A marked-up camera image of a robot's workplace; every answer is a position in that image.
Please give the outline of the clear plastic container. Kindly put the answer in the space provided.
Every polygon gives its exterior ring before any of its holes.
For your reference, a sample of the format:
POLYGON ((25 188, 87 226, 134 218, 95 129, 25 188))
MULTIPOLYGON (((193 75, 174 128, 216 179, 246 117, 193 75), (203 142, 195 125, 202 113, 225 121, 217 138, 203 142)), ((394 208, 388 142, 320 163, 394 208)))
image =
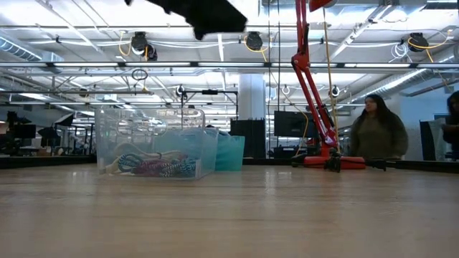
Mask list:
POLYGON ((102 107, 95 126, 101 174, 194 180, 215 171, 217 134, 202 110, 102 107))

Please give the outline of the red desk lamp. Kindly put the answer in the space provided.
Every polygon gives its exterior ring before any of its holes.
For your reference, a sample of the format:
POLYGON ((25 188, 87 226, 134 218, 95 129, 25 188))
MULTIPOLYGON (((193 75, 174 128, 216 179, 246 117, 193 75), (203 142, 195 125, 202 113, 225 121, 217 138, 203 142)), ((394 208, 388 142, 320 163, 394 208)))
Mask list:
POLYGON ((328 171, 361 170, 366 168, 361 157, 347 157, 339 153, 338 133, 332 117, 323 104, 311 74, 308 33, 310 24, 307 13, 331 3, 331 0, 295 0, 297 52, 291 58, 291 64, 297 75, 303 94, 318 130, 320 152, 304 156, 300 166, 306 168, 323 168, 328 171))

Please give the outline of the person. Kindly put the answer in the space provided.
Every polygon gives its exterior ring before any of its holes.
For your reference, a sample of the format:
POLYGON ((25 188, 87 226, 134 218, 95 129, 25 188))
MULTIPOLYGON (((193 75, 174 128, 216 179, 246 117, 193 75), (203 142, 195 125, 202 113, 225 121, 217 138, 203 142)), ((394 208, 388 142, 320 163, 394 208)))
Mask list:
POLYGON ((361 115, 351 126, 350 155, 365 160, 400 160, 408 149, 408 134, 399 116, 380 95, 367 95, 361 115))
POLYGON ((447 99, 448 116, 442 125, 443 140, 450 144, 451 155, 459 160, 459 90, 447 99))

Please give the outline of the black partition panel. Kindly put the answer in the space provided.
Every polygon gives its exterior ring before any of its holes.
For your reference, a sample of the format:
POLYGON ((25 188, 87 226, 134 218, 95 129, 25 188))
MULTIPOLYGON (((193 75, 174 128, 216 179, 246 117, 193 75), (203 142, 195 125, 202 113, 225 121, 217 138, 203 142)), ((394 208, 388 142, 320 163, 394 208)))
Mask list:
POLYGON ((266 158, 266 129, 265 120, 231 120, 230 135, 244 136, 244 157, 265 159, 266 158))

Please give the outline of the black wall screen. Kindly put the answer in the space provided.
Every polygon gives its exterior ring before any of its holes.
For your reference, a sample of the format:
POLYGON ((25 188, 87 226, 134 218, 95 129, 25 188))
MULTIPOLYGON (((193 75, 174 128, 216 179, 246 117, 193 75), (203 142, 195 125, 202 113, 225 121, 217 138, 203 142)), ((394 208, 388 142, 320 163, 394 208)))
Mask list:
POLYGON ((282 137, 302 138, 306 130, 306 138, 318 138, 318 130, 311 113, 275 111, 274 135, 282 137))

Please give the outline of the black aluminium table frame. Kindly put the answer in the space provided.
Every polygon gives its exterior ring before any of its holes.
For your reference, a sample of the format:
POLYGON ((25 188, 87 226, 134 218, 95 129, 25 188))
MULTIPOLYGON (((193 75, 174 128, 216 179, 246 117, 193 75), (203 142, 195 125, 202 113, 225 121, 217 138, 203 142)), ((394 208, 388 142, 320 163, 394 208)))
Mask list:
MULTIPOLYGON (((95 156, 45 156, 45 157, 3 157, 0 158, 0 169, 31 168, 42 166, 63 166, 97 163, 95 156)), ((244 158, 246 166, 287 166, 289 159, 253 159, 244 158)), ((386 161, 387 168, 399 170, 427 171, 436 173, 459 174, 459 162, 446 161, 386 161)))

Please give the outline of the teal translucent plastic bin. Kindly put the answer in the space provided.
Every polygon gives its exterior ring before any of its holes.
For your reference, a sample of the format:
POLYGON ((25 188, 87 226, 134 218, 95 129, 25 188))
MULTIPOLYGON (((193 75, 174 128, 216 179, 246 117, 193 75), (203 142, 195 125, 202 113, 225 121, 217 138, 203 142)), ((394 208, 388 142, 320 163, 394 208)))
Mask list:
POLYGON ((217 134, 216 172, 240 171, 244 157, 245 137, 230 135, 228 132, 208 125, 207 133, 217 134))

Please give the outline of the dark curtain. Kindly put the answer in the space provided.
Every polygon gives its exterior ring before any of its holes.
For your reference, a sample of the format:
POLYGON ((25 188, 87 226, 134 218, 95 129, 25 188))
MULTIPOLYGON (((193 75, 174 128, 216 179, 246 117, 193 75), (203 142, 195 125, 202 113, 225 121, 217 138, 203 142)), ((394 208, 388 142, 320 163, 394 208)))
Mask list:
POLYGON ((420 121, 420 136, 422 158, 424 161, 444 161, 446 143, 443 140, 442 125, 445 119, 438 117, 434 120, 420 121))

